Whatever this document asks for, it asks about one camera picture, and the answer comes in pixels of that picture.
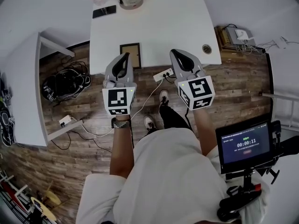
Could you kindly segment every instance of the black cable bundle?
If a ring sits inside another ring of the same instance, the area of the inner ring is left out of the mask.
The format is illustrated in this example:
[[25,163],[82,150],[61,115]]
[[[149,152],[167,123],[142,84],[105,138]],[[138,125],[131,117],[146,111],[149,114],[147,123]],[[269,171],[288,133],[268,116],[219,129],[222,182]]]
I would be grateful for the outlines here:
[[2,102],[0,102],[0,136],[5,146],[11,146],[15,143],[14,122]]
[[72,62],[61,71],[49,76],[42,85],[42,95],[45,99],[61,102],[76,98],[92,79],[84,62]]

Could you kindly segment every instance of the white table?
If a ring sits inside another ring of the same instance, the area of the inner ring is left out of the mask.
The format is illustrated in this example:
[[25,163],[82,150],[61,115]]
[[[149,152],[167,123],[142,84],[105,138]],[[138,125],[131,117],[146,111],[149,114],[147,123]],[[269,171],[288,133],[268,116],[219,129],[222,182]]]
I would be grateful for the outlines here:
[[[116,14],[92,19],[90,73],[105,73],[120,54],[120,45],[140,43],[142,67],[170,65],[171,49],[182,49],[197,56],[202,64],[221,64],[213,24],[204,0],[144,0],[135,10],[120,8]],[[211,54],[202,46],[208,44]]]
[[42,44],[65,55],[75,56],[73,52],[35,33],[14,49],[0,66],[2,77],[12,93],[10,109],[15,120],[15,139],[21,144],[47,146],[48,141],[83,123],[80,120],[47,134],[39,85]]

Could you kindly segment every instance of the digital timer display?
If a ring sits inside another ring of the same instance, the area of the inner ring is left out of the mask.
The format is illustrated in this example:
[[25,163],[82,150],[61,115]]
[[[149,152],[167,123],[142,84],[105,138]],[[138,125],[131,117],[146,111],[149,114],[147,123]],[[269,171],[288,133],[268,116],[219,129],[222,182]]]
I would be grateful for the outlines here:
[[269,152],[269,133],[267,123],[221,136],[224,163],[252,158]]

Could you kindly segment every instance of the white shirt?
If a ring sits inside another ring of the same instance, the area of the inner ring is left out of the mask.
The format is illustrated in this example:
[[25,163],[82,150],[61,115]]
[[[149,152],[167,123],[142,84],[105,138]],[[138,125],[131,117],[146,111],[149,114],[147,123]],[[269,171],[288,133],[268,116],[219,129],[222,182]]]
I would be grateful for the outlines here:
[[[219,202],[229,186],[220,175],[218,148],[201,154],[194,133],[185,128],[156,131],[134,149],[135,165],[127,179],[93,174],[86,178],[76,224],[194,224],[221,222]],[[258,173],[252,183],[262,185],[262,195],[240,211],[243,224],[258,224],[265,215],[269,187]]]

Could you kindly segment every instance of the hand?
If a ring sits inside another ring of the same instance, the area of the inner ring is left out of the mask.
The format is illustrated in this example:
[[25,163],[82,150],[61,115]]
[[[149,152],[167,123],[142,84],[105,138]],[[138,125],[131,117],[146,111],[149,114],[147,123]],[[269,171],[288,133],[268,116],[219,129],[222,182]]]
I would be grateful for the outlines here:
[[129,115],[117,115],[115,118],[118,121],[126,121],[126,120],[130,119],[130,116]]

